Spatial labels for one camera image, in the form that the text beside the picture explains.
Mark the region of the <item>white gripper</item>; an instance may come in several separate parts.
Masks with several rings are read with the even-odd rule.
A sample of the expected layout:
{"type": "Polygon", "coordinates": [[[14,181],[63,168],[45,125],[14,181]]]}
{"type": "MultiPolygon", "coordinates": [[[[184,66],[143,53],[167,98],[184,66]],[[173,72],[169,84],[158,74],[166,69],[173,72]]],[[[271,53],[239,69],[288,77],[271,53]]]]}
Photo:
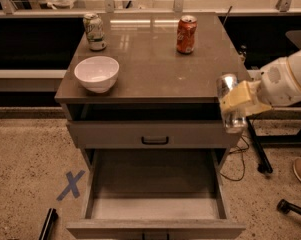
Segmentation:
{"type": "Polygon", "coordinates": [[[252,103],[249,83],[242,81],[219,101],[220,109],[251,116],[301,102],[301,57],[282,57],[262,67],[258,98],[263,103],[252,103]]]}

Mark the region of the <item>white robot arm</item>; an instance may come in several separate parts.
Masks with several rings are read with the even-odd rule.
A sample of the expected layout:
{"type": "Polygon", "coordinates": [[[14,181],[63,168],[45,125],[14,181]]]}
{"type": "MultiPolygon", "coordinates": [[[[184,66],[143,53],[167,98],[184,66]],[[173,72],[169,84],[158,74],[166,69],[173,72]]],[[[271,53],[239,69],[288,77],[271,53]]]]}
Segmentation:
{"type": "Polygon", "coordinates": [[[278,58],[257,71],[254,81],[243,80],[219,100],[223,115],[259,114],[301,102],[301,50],[278,58]]]}

